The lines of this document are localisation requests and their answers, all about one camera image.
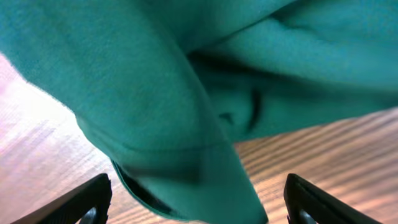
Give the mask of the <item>green shirt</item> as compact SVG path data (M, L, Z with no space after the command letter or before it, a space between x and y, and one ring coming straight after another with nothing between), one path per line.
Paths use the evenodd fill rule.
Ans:
M2 1L1 52L166 218L266 223L233 144L397 105L397 2Z

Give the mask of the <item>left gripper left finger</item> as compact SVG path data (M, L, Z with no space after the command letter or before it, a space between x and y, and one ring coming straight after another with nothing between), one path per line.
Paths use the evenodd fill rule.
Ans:
M12 224L106 224L111 197L102 173Z

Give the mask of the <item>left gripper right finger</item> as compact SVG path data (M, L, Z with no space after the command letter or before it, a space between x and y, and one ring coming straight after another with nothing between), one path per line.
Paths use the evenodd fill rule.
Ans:
M297 174L287 176L284 200L289 224L381 224Z

